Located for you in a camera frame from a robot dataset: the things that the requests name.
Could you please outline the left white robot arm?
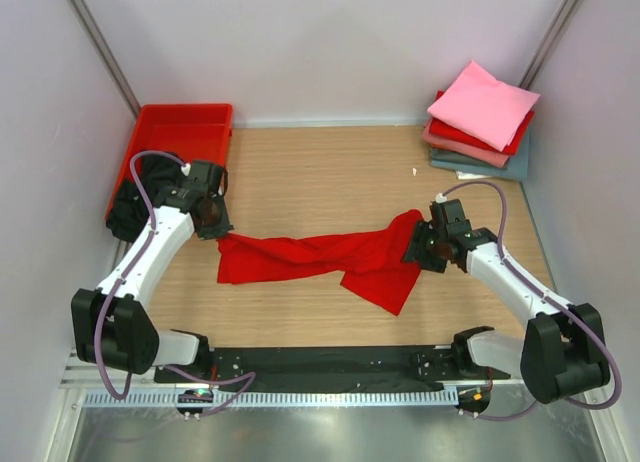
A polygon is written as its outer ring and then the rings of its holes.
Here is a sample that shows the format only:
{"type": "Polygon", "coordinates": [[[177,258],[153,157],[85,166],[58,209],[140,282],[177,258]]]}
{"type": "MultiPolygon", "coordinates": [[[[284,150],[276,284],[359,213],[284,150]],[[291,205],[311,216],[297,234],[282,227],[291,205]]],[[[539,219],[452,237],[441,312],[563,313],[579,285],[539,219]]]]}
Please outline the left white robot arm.
{"type": "Polygon", "coordinates": [[[147,309],[164,272],[192,237],[225,237],[233,228],[225,204],[227,171],[195,160],[181,166],[183,179],[144,195],[149,219],[116,268],[93,290],[80,289],[71,300],[77,357],[109,370],[144,374],[155,367],[208,366],[202,335],[157,330],[147,309]]]}

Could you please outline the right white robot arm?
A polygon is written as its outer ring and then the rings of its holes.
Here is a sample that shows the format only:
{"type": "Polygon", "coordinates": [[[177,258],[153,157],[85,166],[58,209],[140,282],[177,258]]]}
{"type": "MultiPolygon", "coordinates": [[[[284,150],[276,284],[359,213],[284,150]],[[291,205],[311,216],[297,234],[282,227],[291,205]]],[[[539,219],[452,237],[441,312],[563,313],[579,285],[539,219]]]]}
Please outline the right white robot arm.
{"type": "Polygon", "coordinates": [[[488,287],[525,330],[523,339],[493,329],[466,332],[462,352],[471,363],[522,379],[543,404],[610,382],[603,324],[593,306],[575,305],[533,277],[493,232],[472,227],[459,200],[438,196],[430,213],[415,224],[404,261],[436,273],[459,268],[488,287]]]}

